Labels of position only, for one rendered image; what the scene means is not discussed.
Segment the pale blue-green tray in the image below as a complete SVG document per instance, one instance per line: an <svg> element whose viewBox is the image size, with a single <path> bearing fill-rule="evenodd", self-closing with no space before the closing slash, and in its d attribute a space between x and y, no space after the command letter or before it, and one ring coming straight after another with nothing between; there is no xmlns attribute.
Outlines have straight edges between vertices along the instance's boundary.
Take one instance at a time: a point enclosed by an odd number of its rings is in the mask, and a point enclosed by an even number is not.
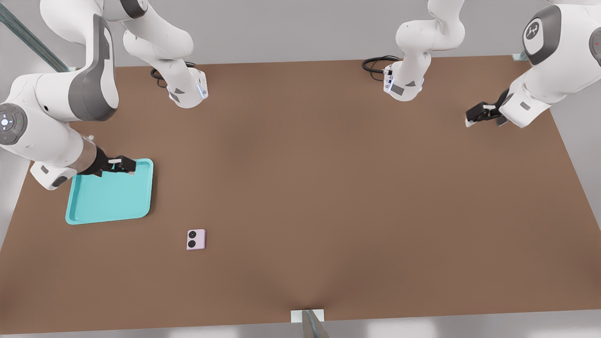
<svg viewBox="0 0 601 338"><path fill-rule="evenodd" d="M142 218L150 211L154 163L137 160L134 175L105 172L102 177L76 175L65 220L68 224L93 224Z"/></svg>

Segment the small pale lilac phone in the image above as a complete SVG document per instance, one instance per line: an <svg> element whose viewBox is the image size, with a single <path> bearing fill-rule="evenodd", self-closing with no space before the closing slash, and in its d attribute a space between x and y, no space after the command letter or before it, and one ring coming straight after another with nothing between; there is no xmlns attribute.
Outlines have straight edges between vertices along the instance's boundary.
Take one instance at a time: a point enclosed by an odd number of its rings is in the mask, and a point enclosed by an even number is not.
<svg viewBox="0 0 601 338"><path fill-rule="evenodd" d="M202 250L206 246L206 230L194 229L187 232L187 250Z"/></svg>

